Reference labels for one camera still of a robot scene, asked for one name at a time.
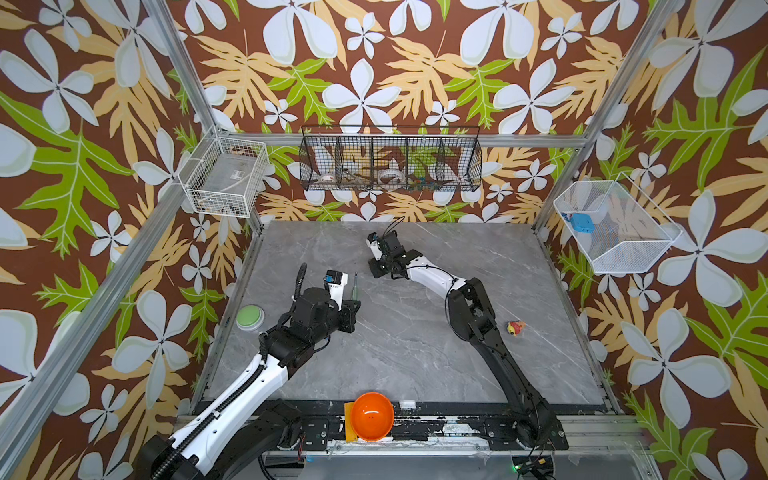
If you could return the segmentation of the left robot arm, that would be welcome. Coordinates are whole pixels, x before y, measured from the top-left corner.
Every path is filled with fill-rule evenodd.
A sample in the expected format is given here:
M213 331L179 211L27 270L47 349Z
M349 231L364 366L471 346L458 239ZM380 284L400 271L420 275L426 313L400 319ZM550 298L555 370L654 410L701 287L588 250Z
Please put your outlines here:
M230 479L265 452L294 448L301 413L284 401L262 404L321 350L336 331L351 333L361 303L344 296L345 273L329 270L321 287L302 286L297 274L292 304L258 338L258 352L239 377L169 438L153 437L134 462L138 479Z

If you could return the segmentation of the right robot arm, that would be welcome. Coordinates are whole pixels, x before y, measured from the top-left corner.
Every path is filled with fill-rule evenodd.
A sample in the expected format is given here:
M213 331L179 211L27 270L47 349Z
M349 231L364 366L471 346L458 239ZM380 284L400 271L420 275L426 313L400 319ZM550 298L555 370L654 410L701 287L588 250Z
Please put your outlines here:
M514 420L517 442L528 449L568 449L555 410L527 379L505 345L483 283L477 278L456 276L421 252L405 249L394 229L381 235L373 232L366 237L366 243L373 255L369 267L374 277L388 274L393 279L407 279L443 298L453 332L477 351L500 385Z

